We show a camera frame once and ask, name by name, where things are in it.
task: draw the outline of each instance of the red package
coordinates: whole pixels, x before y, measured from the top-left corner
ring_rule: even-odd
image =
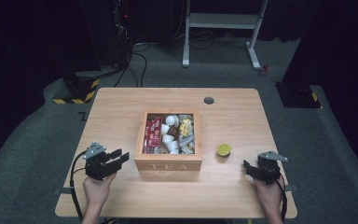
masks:
[[[156,148],[159,147],[159,144],[161,142],[160,132],[161,115],[156,115],[154,118],[148,120],[146,123],[144,153],[158,153],[158,150],[156,150]]]

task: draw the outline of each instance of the black curtain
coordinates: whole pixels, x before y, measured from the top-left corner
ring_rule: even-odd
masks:
[[[319,0],[269,0],[258,39],[281,41],[301,38]]]
[[[323,87],[358,158],[358,1],[320,1],[282,84],[293,98],[310,85]]]
[[[62,77],[42,13],[40,1],[0,1],[0,148],[45,103],[46,86]]]

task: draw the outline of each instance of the small black object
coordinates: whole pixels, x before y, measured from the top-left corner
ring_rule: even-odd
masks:
[[[204,98],[204,103],[207,105],[212,105],[214,103],[214,98],[211,96],[207,96]]]

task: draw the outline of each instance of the yellow and black tape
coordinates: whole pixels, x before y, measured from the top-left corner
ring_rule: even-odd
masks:
[[[95,91],[97,89],[97,85],[100,82],[100,79],[96,79],[94,80],[90,87],[89,90],[86,90],[84,92],[85,97],[82,98],[72,98],[72,97],[54,97],[54,103],[59,104],[59,105],[65,105],[65,104],[86,104],[89,103],[90,100],[92,99],[92,97],[95,94]]]

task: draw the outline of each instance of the wooden box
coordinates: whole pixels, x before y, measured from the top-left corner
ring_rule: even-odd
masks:
[[[202,163],[199,111],[174,108],[144,111],[136,146],[134,159],[140,171],[199,171]]]

